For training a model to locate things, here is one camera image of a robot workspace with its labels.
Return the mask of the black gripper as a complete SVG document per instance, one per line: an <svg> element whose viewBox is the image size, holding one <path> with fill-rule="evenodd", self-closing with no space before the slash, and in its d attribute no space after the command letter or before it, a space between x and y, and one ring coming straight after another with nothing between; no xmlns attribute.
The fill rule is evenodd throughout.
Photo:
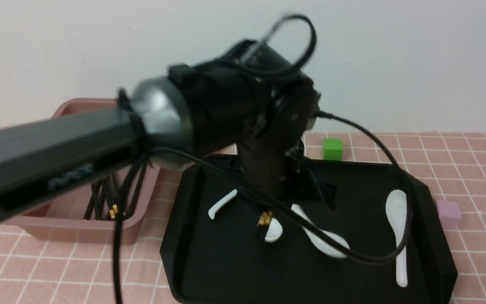
<svg viewBox="0 0 486 304"><path fill-rule="evenodd" d="M312 128L320 94L292 91L269 106L265 129L237 144L241 171L251 184L290 204L323 203L335 210L336 187L305 156L303 133Z"/></svg>

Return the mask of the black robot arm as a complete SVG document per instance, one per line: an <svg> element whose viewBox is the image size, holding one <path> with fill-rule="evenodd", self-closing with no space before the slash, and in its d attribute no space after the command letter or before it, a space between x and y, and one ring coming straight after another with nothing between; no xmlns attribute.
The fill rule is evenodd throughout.
<svg viewBox="0 0 486 304"><path fill-rule="evenodd" d="M319 93L297 63L269 46L248 57L244 40L223 56L141 81L112 108L0 129L0 223L108 175L137 158L179 168L187 158L237 145L245 177L271 195L285 189L286 153L312 127Z"/></svg>

